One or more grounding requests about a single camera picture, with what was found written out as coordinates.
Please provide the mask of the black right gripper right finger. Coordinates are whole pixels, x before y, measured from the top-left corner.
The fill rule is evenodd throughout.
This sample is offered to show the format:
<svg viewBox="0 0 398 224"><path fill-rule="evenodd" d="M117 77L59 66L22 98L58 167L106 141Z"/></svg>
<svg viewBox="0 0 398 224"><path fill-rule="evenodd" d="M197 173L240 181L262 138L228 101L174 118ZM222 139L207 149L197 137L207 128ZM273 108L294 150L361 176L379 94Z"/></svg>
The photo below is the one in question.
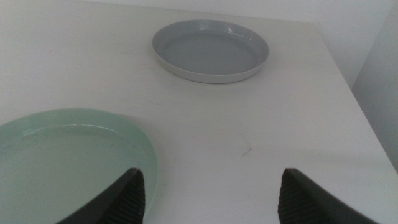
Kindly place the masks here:
<svg viewBox="0 0 398 224"><path fill-rule="evenodd" d="M294 168L282 174L277 211L279 221L288 224L376 224Z"/></svg>

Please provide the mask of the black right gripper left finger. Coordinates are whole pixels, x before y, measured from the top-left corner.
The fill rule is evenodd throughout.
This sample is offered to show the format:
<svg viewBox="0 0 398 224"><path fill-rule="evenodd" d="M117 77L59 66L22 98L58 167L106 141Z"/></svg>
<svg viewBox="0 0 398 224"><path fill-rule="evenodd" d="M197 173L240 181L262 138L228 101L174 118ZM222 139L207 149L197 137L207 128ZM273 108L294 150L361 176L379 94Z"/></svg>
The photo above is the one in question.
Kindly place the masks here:
<svg viewBox="0 0 398 224"><path fill-rule="evenodd" d="M139 169L130 168L59 224L142 224L145 207L144 176Z"/></svg>

